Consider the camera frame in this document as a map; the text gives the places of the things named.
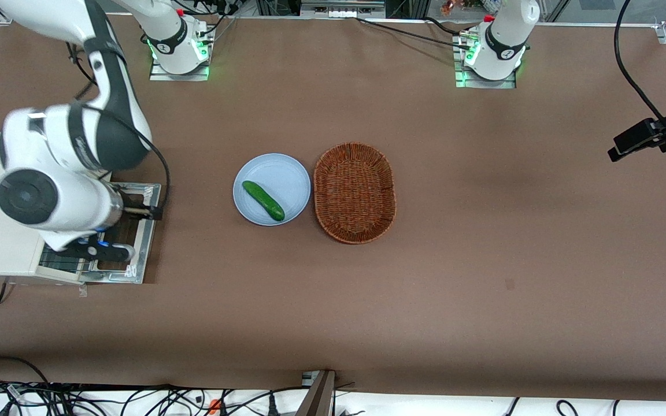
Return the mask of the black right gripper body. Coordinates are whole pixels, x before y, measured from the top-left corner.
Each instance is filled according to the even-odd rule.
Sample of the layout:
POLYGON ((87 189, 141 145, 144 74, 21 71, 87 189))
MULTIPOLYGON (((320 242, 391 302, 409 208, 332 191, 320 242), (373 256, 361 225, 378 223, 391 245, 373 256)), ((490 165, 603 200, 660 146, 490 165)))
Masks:
POLYGON ((142 194, 121 194, 122 216, 137 220, 150 220, 150 205, 145 204, 142 194))

